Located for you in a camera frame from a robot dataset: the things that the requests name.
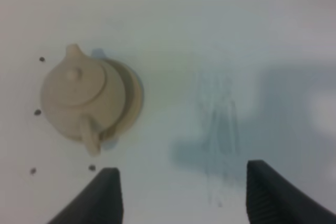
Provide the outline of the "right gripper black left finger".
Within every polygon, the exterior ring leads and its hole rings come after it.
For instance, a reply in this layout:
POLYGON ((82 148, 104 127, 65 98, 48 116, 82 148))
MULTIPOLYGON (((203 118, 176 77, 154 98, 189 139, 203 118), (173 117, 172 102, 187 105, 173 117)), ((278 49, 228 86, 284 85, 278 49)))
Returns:
POLYGON ((119 170, 102 169, 50 223, 123 223, 119 170))

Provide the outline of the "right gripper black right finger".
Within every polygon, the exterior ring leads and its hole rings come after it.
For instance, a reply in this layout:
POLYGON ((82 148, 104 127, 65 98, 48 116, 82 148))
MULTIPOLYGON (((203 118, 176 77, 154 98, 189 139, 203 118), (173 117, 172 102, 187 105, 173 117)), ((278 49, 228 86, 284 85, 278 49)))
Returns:
POLYGON ((335 214, 301 192, 262 160, 248 161, 246 211, 250 223, 335 223, 335 214))

